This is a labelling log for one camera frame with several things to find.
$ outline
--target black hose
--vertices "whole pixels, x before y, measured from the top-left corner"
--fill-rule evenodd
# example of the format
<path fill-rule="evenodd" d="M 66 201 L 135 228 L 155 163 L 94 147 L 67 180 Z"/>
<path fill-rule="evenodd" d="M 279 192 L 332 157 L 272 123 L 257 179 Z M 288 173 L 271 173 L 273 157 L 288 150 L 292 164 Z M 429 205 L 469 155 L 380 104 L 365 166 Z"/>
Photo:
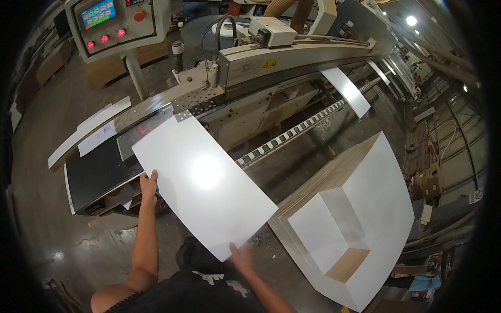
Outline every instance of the black hose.
<path fill-rule="evenodd" d="M 225 15 L 223 15 L 220 18 L 219 22 L 217 23 L 216 33 L 214 34 L 215 35 L 215 39 L 216 39 L 216 46 L 217 46 L 216 55 L 219 52 L 219 50 L 221 50 L 221 42 L 219 42 L 219 38 L 220 38 L 219 34 L 221 32 L 221 26 L 224 23 L 224 21 L 226 20 L 226 18 L 228 18 L 231 21 L 231 27 L 233 28 L 233 42 L 236 42 L 236 23 L 235 23 L 235 19 L 233 18 L 233 15 L 231 15 L 229 13 L 226 13 Z"/>

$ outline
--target hand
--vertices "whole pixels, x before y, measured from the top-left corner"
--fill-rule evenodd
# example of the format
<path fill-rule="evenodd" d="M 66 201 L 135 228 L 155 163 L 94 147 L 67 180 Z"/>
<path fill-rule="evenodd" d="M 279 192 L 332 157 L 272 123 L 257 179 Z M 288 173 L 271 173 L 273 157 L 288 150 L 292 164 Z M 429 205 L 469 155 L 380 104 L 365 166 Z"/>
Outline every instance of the hand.
<path fill-rule="evenodd" d="M 141 185 L 142 200 L 141 201 L 151 201 L 156 203 L 156 179 L 158 177 L 158 173 L 156 170 L 151 172 L 151 178 L 148 178 L 146 173 L 142 173 L 139 178 L 139 184 Z"/>
<path fill-rule="evenodd" d="M 240 249 L 237 249 L 233 242 L 229 244 L 231 251 L 230 261 L 244 276 L 254 273 L 250 248 L 252 248 L 251 243 L 244 244 Z"/>

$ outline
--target forearm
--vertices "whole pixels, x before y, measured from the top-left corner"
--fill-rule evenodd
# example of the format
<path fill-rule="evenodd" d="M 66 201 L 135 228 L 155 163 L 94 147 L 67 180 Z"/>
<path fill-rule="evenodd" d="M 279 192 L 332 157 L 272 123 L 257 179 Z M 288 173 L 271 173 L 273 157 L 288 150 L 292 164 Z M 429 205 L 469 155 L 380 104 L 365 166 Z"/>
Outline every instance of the forearm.
<path fill-rule="evenodd" d="M 256 293 L 259 302 L 269 313 L 296 313 L 296 310 L 268 287 L 256 273 L 251 271 L 242 274 Z"/>
<path fill-rule="evenodd" d="M 155 226 L 156 198 L 144 199 L 139 209 L 136 240 L 132 250 L 132 269 L 139 269 L 158 280 L 158 242 Z"/>

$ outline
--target stack of white panels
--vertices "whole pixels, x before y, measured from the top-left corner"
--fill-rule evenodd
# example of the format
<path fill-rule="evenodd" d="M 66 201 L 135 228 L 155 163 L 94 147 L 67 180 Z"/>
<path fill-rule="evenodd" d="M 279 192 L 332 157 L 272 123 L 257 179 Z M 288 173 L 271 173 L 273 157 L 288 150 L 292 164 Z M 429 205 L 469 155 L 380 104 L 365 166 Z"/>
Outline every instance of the stack of white panels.
<path fill-rule="evenodd" d="M 414 214 L 382 132 L 343 152 L 268 221 L 312 286 L 361 312 L 408 238 Z"/>

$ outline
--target black shirt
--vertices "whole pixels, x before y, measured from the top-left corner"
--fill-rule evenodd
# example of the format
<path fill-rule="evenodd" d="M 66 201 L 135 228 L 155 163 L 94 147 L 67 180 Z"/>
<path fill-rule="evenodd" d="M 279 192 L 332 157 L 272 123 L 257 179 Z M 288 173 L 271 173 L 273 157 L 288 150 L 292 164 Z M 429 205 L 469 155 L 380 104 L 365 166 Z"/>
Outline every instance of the black shirt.
<path fill-rule="evenodd" d="M 241 275 L 226 267 L 223 272 L 184 269 L 171 278 L 120 301 L 106 313 L 202 311 L 266 312 Z"/>

